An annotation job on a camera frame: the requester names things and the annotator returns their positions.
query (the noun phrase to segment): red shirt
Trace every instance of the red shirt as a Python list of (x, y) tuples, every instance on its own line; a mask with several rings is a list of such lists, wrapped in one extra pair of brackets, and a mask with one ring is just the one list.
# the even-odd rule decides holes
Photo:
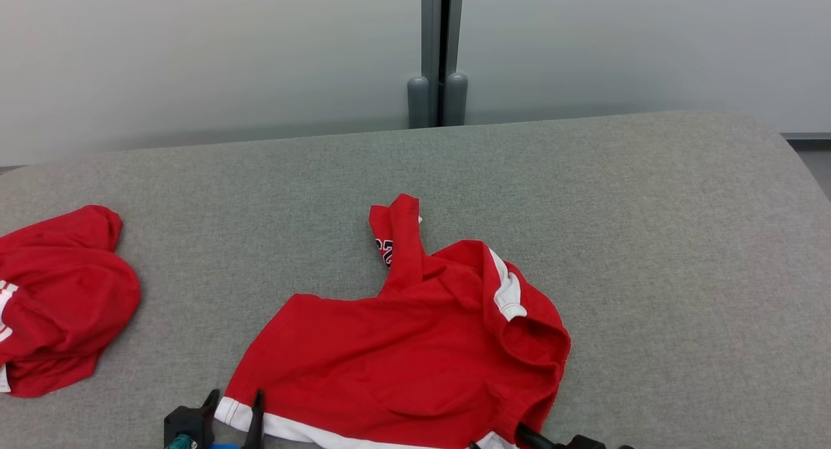
[(374, 206), (389, 277), (355, 301), (294, 295), (243, 357), (216, 417), (241, 430), (265, 391), (265, 431), (326, 449), (514, 443), (540, 430), (569, 334), (551, 301), (481, 241), (433, 255), (418, 200)]
[(88, 378), (133, 316), (139, 282), (113, 253), (120, 232), (115, 212), (86, 206), (0, 238), (0, 365), (12, 396)]

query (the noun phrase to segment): white trim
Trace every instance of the white trim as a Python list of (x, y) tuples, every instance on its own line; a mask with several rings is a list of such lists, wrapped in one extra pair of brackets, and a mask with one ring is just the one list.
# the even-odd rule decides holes
[(510, 321), (517, 316), (528, 316), (528, 310), (521, 303), (522, 291), (519, 287), (519, 279), (516, 274), (508, 272), (508, 266), (498, 257), (496, 253), (488, 248), (496, 271), (499, 273), (499, 289), (493, 294), (493, 301), (499, 308), (499, 313)]
[(0, 280), (0, 342), (8, 339), (10, 335), (12, 335), (12, 328), (8, 327), (3, 322), (3, 310), (6, 309), (6, 304), (8, 301), (12, 299), (12, 295), (18, 291), (18, 287), (15, 284), (10, 284), (5, 280)]
[[(240, 431), (249, 430), (253, 412), (251, 407), (241, 404), (235, 399), (224, 396), (219, 401), (214, 416), (220, 422), (232, 426)], [(441, 449), (424, 446), (408, 446), (406, 444), (378, 443), (365, 439), (342, 437), (331, 431), (315, 428), (294, 420), (284, 419), (273, 413), (266, 413), (262, 417), (262, 426), (265, 433), (271, 436), (282, 437), (300, 443), (315, 443), (323, 449)], [(481, 449), (517, 449), (498, 434), (491, 431), (477, 443)]]
[(8, 384), (6, 376), (6, 363), (0, 365), (0, 393), (11, 393), (12, 388)]

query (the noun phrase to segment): black clamp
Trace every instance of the black clamp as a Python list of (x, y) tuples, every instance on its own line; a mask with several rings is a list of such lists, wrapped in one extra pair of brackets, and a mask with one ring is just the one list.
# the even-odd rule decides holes
[[(190, 438), (191, 447), (210, 449), (216, 439), (214, 437), (214, 413), (216, 413), (217, 405), (219, 405), (219, 389), (214, 389), (208, 394), (202, 407), (190, 408), (183, 405), (164, 417), (164, 447), (169, 446), (176, 437), (185, 435)], [(261, 390), (257, 390), (251, 410), (253, 414), (249, 434), (240, 449), (262, 449), (264, 443), (262, 415), (265, 413), (265, 398)]]
[[(552, 441), (549, 441), (546, 437), (541, 436), (522, 423), (519, 423), (519, 426), (517, 426), (516, 437), (518, 441), (522, 441), (522, 443), (532, 447), (532, 449), (606, 449), (606, 445), (600, 443), (600, 441), (595, 441), (579, 434), (573, 437), (569, 444), (552, 443)], [(476, 443), (470, 443), (469, 449), (481, 448)], [(618, 449), (632, 449), (632, 447), (620, 446)]]

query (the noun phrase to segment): white wall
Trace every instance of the white wall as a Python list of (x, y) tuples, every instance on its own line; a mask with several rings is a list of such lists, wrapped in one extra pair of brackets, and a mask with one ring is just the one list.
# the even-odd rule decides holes
[(678, 108), (831, 132), (831, 0), (463, 0), (468, 123)]
[(404, 128), (420, 73), (421, 0), (0, 0), (0, 166)]

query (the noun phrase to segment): gray upholstered surface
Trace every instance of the gray upholstered surface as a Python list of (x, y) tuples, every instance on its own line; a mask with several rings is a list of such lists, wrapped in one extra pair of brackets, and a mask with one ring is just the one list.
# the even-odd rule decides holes
[(428, 250), (486, 240), (558, 306), (573, 352), (552, 439), (831, 444), (831, 204), (774, 130), (698, 112), (130, 151), (0, 176), (0, 231), (104, 204), (143, 284), (93, 378), (0, 396), (0, 444), (160, 447), (163, 416), (225, 386), (292, 293), (374, 295), (386, 268), (366, 214), (398, 192), (421, 197)]

